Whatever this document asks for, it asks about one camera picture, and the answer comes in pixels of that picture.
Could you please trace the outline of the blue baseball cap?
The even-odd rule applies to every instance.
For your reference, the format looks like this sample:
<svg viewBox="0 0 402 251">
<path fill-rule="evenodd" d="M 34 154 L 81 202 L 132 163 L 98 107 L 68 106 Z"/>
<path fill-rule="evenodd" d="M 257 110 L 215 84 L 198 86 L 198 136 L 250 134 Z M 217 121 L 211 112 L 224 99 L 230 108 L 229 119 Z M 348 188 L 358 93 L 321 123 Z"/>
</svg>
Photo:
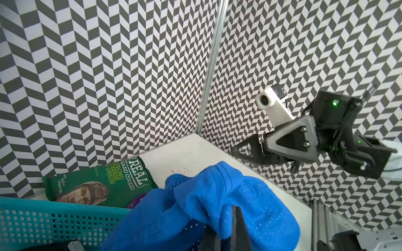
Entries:
<svg viewBox="0 0 402 251">
<path fill-rule="evenodd" d="M 219 162 L 195 177 L 169 176 L 118 223 L 102 250 L 196 251 L 207 227 L 231 237 L 233 207 L 242 211 L 253 250 L 297 247 L 300 227 L 267 184 Z"/>
</svg>

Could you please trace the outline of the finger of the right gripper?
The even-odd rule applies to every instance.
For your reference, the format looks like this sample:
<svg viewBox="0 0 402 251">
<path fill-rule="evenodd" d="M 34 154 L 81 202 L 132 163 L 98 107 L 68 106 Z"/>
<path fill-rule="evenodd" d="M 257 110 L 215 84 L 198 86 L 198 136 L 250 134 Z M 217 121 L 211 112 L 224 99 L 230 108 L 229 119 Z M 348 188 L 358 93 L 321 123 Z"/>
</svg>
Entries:
<svg viewBox="0 0 402 251">
<path fill-rule="evenodd" d="M 244 154 L 241 149 L 249 148 L 249 154 Z M 246 138 L 244 141 L 231 148 L 231 155 L 237 159 L 243 160 L 254 165 L 266 165 L 265 155 L 262 150 L 260 138 L 258 134 Z"/>
</svg>

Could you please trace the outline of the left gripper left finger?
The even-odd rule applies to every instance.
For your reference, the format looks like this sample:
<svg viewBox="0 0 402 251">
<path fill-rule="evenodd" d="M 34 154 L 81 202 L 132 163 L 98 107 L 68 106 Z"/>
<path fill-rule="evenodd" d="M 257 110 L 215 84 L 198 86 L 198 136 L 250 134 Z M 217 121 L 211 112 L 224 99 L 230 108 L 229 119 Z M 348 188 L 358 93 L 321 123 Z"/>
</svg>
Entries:
<svg viewBox="0 0 402 251">
<path fill-rule="evenodd" d="M 221 240 L 215 230 L 209 225 L 206 226 L 199 251 L 221 251 Z"/>
</svg>

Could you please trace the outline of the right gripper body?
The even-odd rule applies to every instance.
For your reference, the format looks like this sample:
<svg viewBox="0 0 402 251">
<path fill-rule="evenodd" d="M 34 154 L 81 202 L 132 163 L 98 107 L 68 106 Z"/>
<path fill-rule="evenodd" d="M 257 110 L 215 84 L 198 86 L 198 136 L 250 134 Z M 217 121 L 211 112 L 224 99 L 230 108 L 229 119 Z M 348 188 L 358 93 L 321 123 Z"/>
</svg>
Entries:
<svg viewBox="0 0 402 251">
<path fill-rule="evenodd" d="M 263 135 L 262 162 L 314 163 L 319 159 L 319 134 L 313 116 L 289 118 L 269 114 L 274 130 Z"/>
</svg>

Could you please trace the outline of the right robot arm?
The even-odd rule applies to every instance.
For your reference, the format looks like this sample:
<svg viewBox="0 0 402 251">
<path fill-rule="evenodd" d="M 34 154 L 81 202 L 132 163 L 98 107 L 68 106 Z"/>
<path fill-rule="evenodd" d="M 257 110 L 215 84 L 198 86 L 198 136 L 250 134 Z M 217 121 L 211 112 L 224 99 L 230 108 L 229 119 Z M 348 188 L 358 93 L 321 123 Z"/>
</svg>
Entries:
<svg viewBox="0 0 402 251">
<path fill-rule="evenodd" d="M 296 174 L 302 163 L 315 163 L 326 153 L 349 174 L 371 179 L 402 179 L 402 145 L 354 134 L 353 123 L 362 109 L 356 97 L 320 91 L 299 117 L 284 103 L 284 93 L 271 87 L 256 103 L 274 130 L 254 134 L 231 149 L 231 155 L 260 166 L 291 163 Z"/>
</svg>

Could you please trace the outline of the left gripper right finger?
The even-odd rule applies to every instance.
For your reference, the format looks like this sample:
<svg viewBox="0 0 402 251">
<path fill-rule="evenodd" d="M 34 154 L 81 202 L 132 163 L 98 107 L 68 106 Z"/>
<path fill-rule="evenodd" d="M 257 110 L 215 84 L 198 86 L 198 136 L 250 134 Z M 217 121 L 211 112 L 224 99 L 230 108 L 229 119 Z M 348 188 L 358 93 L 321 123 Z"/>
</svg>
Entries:
<svg viewBox="0 0 402 251">
<path fill-rule="evenodd" d="M 230 237 L 231 251 L 252 251 L 252 245 L 240 207 L 233 205 L 233 225 Z"/>
</svg>

